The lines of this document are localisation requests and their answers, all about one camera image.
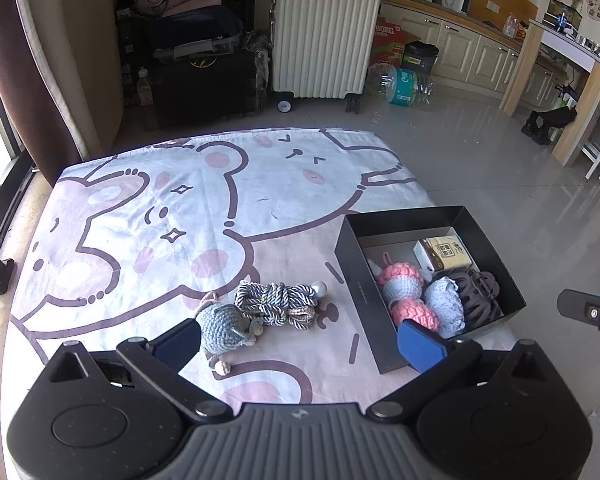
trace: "gray crocheted mouse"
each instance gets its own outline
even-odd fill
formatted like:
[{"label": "gray crocheted mouse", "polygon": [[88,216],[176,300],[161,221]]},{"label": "gray crocheted mouse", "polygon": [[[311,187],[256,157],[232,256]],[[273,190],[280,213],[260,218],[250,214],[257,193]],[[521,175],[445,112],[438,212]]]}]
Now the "gray crocheted mouse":
[{"label": "gray crocheted mouse", "polygon": [[231,366],[220,356],[240,346],[252,346],[263,330],[261,319],[247,319],[234,304],[220,303],[214,292],[200,300],[193,318],[202,330],[202,348],[211,354],[209,366],[218,358],[213,369],[222,376]]}]

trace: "wooden table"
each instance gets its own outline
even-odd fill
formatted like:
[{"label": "wooden table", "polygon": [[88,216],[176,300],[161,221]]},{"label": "wooden table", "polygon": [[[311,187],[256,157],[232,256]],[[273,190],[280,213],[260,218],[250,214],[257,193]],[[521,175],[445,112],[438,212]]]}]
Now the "wooden table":
[{"label": "wooden table", "polygon": [[529,22],[516,73],[505,90],[500,110],[509,117],[513,116],[536,62],[540,43],[551,47],[589,72],[589,79],[576,106],[578,116],[573,123],[565,127],[553,151],[554,157],[563,166],[570,166],[580,153],[582,145],[589,139],[600,116],[600,58],[552,28],[536,20]]}]

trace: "wooden table leg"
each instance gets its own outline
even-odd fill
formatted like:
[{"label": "wooden table leg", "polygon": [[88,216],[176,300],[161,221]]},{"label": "wooden table leg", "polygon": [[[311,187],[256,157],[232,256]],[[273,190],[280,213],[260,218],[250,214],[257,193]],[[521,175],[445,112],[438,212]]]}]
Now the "wooden table leg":
[{"label": "wooden table leg", "polygon": [[529,30],[526,32],[525,43],[522,45],[515,73],[504,92],[502,101],[500,101],[500,110],[509,117],[513,117],[513,113],[518,108],[520,96],[525,91],[526,82],[536,63],[536,57],[538,57],[538,49],[540,48],[540,40],[542,40],[543,33],[544,30],[542,28],[529,23]]},{"label": "wooden table leg", "polygon": [[594,63],[576,111],[578,116],[565,127],[553,151],[563,166],[574,163],[600,116],[600,63]]}]

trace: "light blue crochet item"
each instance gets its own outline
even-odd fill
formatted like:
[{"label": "light blue crochet item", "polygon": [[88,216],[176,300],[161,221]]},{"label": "light blue crochet item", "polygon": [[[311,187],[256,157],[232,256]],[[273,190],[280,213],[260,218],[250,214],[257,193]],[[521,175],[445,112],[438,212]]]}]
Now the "light blue crochet item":
[{"label": "light blue crochet item", "polygon": [[416,278],[411,276],[395,276],[384,284],[381,290],[382,299],[389,308],[396,301],[416,299],[422,296],[422,287]]},{"label": "light blue crochet item", "polygon": [[453,337],[464,330],[464,310],[458,296],[458,286],[452,279],[445,276],[431,283],[424,291],[424,302],[440,320],[440,337]]},{"label": "light blue crochet item", "polygon": [[219,303],[215,298],[203,298],[193,317],[200,325],[202,348],[211,354],[209,366],[221,375],[229,373],[231,367],[219,356],[241,346],[254,345],[263,330],[261,320],[249,320],[234,304]]}]

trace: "fish tank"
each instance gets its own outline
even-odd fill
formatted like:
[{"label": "fish tank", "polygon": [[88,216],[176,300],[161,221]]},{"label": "fish tank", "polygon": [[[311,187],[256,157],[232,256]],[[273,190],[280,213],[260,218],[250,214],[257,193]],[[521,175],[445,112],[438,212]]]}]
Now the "fish tank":
[{"label": "fish tank", "polygon": [[573,7],[562,3],[560,0],[549,0],[549,8],[546,10],[544,15],[545,23],[550,23],[551,26],[555,27],[558,18],[564,13],[567,18],[567,23],[571,25],[575,30],[580,28],[580,22],[582,15]]}]

